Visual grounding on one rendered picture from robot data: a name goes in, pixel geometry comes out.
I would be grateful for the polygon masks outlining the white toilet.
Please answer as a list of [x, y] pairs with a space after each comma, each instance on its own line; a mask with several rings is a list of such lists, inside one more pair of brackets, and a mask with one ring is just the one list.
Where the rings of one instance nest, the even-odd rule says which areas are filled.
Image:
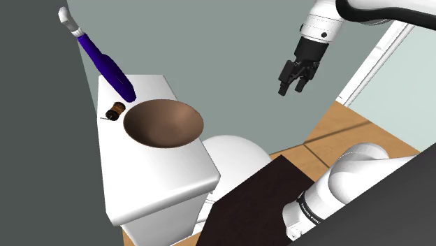
[[[173, 148], [132, 139], [123, 120], [129, 109], [154, 99], [178, 101], [162, 75], [130, 75], [136, 100], [127, 103], [99, 78], [97, 127], [106, 214], [133, 246], [173, 246], [197, 232], [212, 205], [271, 158], [257, 144], [221, 135]], [[115, 102], [126, 110], [103, 120]]]

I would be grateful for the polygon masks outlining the brown bowl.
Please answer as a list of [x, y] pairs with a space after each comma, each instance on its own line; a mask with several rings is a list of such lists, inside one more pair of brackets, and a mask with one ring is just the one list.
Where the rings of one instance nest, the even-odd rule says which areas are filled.
[[203, 132], [203, 118], [191, 106], [170, 99], [139, 103], [124, 116], [125, 132], [140, 144], [156, 148], [181, 147]]

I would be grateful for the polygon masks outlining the white door frame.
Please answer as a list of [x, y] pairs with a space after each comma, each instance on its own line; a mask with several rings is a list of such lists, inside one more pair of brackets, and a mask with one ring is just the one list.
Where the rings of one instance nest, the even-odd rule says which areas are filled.
[[336, 101], [345, 107], [349, 107], [414, 27], [413, 24], [393, 21], [365, 61], [340, 92]]

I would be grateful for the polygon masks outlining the brown thread spool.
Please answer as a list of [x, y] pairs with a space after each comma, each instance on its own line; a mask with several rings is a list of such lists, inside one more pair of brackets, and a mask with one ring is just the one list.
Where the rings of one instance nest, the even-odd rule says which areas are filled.
[[103, 120], [117, 121], [119, 116], [126, 110], [126, 106], [122, 102], [115, 102], [113, 106], [106, 111]]

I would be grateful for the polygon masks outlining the dark robot stand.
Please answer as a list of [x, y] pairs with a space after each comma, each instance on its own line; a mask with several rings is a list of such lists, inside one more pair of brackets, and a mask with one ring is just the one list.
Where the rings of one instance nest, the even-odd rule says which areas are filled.
[[313, 184], [278, 156], [212, 206], [196, 246], [289, 246], [283, 207]]

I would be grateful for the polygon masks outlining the blue and white toothbrush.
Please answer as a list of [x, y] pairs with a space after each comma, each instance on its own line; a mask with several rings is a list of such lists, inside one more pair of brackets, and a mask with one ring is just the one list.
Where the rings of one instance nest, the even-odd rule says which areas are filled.
[[81, 47], [94, 63], [97, 70], [112, 86], [112, 88], [126, 101], [136, 100], [133, 85], [121, 68], [108, 56], [103, 54], [88, 35], [80, 28], [66, 7], [58, 11], [59, 21], [75, 36]]

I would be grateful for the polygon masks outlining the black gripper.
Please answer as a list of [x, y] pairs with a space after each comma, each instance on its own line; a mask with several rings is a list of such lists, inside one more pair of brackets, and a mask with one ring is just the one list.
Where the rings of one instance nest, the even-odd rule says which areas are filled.
[[299, 81], [295, 91], [301, 93], [304, 86], [314, 78], [328, 46], [328, 43], [320, 43], [301, 37], [294, 51], [295, 61], [287, 60], [278, 77], [280, 81], [279, 95], [285, 96], [289, 85], [297, 78]]

